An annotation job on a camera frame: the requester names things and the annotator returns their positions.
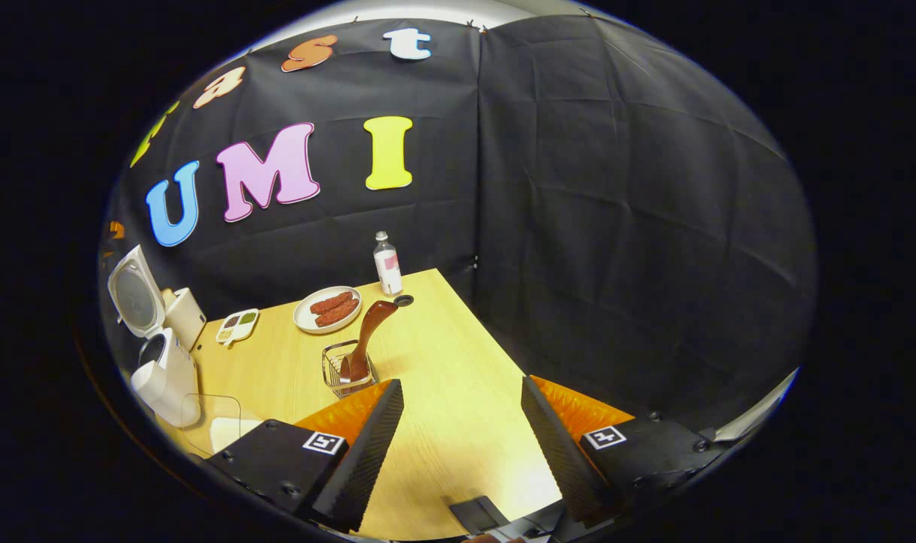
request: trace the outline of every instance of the wooden table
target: wooden table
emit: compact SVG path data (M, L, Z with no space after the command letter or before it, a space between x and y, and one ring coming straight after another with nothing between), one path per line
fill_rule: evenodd
M461 535L448 505L479 495L509 520L557 502L561 494L521 412L521 370L437 269L406 275L403 288L414 302L381 324L368 352L379 378L400 379L405 409L357 535ZM320 374L320 352L357 339L367 308L389 299L378 283L358 290L360 314L325 336L296 327L299 302L262 309L250 338L230 348L214 339L222 319L207 323L192 350L201 393L233 396L260 419L285 422L336 402ZM168 431L185 443L174 435L179 430Z

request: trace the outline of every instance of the sausage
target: sausage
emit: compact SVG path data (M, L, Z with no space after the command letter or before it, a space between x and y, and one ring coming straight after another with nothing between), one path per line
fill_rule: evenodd
M314 322L317 323L318 327L326 327L330 324L334 324L337 321L343 319L343 317L350 315L350 313L357 308L358 303L360 303L359 299L348 299L347 302L341 303L341 305L338 305L337 307L334 307L334 309L331 309L327 313L317 317Z
M341 292L339 295L334 296L333 298L322 299L320 302L315 303L315 305L310 306L310 313L315 315L323 315L329 310L334 309L341 303L347 302L351 299L351 291Z

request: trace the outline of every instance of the plastic bottle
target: plastic bottle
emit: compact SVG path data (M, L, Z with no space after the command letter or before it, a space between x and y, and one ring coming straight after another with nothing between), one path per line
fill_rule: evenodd
M378 278L381 279L381 291L385 296L394 296L403 291L400 283L400 266L397 250L388 243L388 234L380 231L375 236L378 246L374 249L374 263L378 266Z

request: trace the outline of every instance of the pink letter m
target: pink letter m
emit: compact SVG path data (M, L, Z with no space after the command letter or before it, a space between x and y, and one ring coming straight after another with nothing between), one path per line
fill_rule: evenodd
M267 152L267 161L261 161L247 142L230 145L216 156L223 164L226 175L226 213L223 219L236 222L253 212L253 204L244 198L244 189L262 207L271 205L274 182L280 177L277 202L292 204L313 198L320 185L310 178L307 161L307 140L313 133L311 123L294 124L280 130Z

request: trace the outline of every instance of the blue letter u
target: blue letter u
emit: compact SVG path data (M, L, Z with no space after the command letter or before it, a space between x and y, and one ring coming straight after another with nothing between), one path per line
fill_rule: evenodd
M199 207L196 204L196 179L193 174L200 167L199 161L189 162L176 170L174 181L179 185L179 198L182 200L182 219L172 224L166 214L166 188L169 182L160 181L146 195L146 203L150 207L150 224L153 226L153 235L162 247L172 247L181 244L196 228L196 219L199 219Z

